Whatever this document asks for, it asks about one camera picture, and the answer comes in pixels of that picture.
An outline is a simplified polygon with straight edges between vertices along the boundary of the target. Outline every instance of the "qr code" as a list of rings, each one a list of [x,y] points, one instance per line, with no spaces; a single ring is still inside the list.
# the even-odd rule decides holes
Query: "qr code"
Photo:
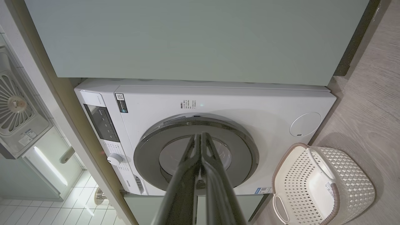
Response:
[[[123,94],[115,94],[115,97],[117,97],[117,100],[125,100]]]

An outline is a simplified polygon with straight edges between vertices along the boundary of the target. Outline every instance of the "light green cabinet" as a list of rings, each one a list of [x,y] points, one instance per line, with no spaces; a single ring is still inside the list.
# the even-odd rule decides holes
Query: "light green cabinet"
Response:
[[[263,199],[264,195],[238,195],[236,197],[246,220],[250,219],[260,201],[265,200],[265,198]],[[124,199],[139,225],[150,225],[164,197],[125,195]],[[197,203],[197,225],[206,225],[206,221],[206,198],[205,196],[199,196]]]
[[[369,0],[26,0],[59,77],[327,85]]]

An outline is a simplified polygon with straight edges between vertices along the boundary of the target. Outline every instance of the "control panel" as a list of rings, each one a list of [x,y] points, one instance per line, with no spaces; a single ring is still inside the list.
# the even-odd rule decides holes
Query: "control panel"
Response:
[[[122,149],[107,108],[88,104],[84,104],[84,107],[100,138],[99,141],[107,156],[107,161],[114,168],[122,186],[133,194],[142,194],[143,186],[140,183],[140,179],[130,170],[129,162]]]

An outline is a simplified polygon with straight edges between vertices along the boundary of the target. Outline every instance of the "exhaust fan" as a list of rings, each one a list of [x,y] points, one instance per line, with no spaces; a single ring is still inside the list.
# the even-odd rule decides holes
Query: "exhaust fan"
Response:
[[[6,159],[18,158],[52,127],[22,76],[0,46],[0,154]]]

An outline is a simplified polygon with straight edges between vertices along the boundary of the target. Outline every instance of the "tile floor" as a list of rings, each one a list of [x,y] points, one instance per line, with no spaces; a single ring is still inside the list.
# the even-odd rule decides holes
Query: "tile floor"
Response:
[[[4,199],[0,225],[125,225],[111,206],[96,206],[97,183],[85,170],[63,202]]]

